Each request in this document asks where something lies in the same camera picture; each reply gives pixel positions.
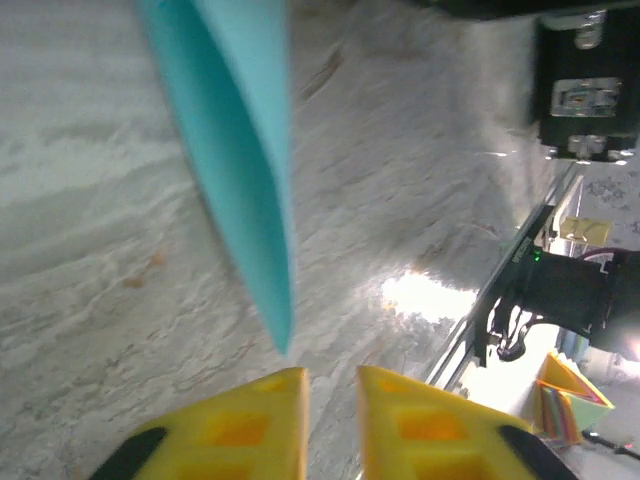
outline gray textured surface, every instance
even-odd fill
[[[527,21],[349,4],[295,2],[287,358],[207,220],[131,2],[0,4],[2,480],[82,478],[141,421],[288,365],[312,374],[309,478],[357,475],[355,366],[420,376],[468,300],[434,287],[401,316],[382,285],[413,266],[479,288],[555,166],[526,126]]]

